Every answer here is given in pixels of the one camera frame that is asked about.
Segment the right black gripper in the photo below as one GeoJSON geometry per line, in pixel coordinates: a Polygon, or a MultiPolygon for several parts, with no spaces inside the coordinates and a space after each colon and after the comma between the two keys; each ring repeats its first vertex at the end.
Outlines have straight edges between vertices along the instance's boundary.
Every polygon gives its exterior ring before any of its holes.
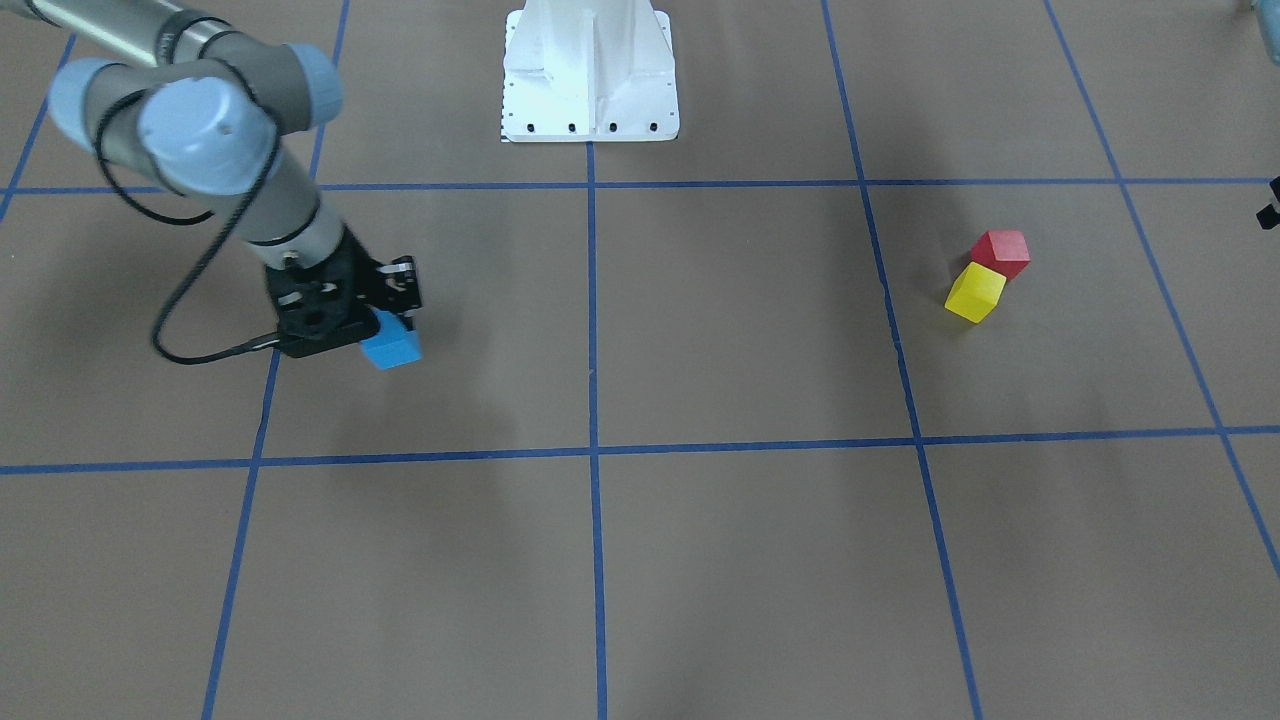
{"type": "Polygon", "coordinates": [[[413,323],[422,307],[415,258],[401,256],[378,266],[348,228],[334,252],[315,266],[288,261],[283,269],[268,268],[276,348],[287,357],[308,357],[372,338],[381,323],[364,291],[376,277],[375,309],[401,323],[413,323]]]}

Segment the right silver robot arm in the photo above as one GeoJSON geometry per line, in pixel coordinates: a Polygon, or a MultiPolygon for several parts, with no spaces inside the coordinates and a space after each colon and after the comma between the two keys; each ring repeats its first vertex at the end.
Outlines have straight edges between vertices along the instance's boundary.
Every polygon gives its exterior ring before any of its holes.
{"type": "Polygon", "coordinates": [[[357,345],[383,370],[420,360],[415,260],[372,259],[283,145],[340,113],[344,91],[326,53],[265,44],[175,1],[5,1],[3,10],[115,53],[65,64],[47,111],[122,201],[166,225],[221,225],[152,324],[161,357],[193,366],[357,345]],[[261,261],[276,327],[214,354],[174,354],[164,327],[230,240],[261,261]]]}

